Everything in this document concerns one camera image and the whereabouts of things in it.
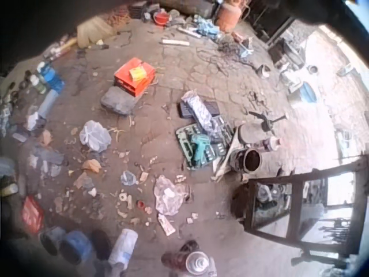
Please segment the blue container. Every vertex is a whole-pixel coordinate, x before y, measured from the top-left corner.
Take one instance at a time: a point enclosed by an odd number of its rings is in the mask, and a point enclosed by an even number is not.
[[[49,63],[41,62],[37,66],[37,71],[42,75],[50,88],[57,93],[61,93],[64,88],[64,81],[57,75],[54,68]]]
[[[84,233],[72,231],[66,234],[59,251],[65,260],[77,265],[89,258],[92,253],[92,244]]]
[[[303,85],[299,88],[301,99],[307,103],[316,103],[317,96],[312,89],[311,85],[304,82]]]

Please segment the metal frame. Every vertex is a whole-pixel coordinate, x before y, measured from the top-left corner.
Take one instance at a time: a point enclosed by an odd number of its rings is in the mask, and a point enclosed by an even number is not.
[[[305,251],[313,250],[320,252],[333,252],[343,256],[347,256],[349,254],[358,254],[367,206],[367,195],[364,192],[364,186],[368,182],[367,167],[368,159],[366,156],[363,156],[353,163],[326,170],[316,170],[311,173],[292,176],[250,179],[248,182],[248,201],[243,221],[244,230],[250,234],[257,235],[258,237],[286,246],[301,248]],[[347,172],[355,172],[355,201],[352,204],[353,212],[351,216],[349,236],[346,243],[319,244],[301,241],[299,239],[298,231],[300,226],[304,183],[306,181],[329,178]],[[285,238],[264,233],[253,228],[253,215],[257,184],[292,184],[291,213]]]

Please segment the blue bottle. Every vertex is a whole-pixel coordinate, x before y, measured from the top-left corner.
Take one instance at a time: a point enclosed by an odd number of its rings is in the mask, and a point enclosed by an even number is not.
[[[41,62],[37,66],[37,71],[42,75],[50,88],[60,94],[64,88],[64,81],[60,79],[54,68],[49,63]]]

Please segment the blue bucket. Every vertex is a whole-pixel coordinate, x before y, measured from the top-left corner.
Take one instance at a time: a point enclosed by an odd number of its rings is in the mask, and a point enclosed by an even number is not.
[[[60,245],[60,253],[63,258],[74,265],[87,260],[91,252],[91,241],[80,231],[66,234]]]
[[[304,82],[303,85],[299,88],[299,91],[302,101],[307,103],[317,102],[317,96],[311,85],[309,85],[308,83]]]

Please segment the red box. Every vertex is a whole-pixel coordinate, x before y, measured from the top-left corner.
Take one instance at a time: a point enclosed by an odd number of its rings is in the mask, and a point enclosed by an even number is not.
[[[27,196],[22,210],[22,219],[33,234],[37,234],[42,226],[44,212],[32,196]]]
[[[142,65],[147,72],[147,77],[134,82],[129,70]],[[145,88],[154,80],[155,68],[146,62],[142,62],[138,58],[132,58],[119,68],[114,74],[114,85],[126,90],[129,94],[137,97],[142,94]]]

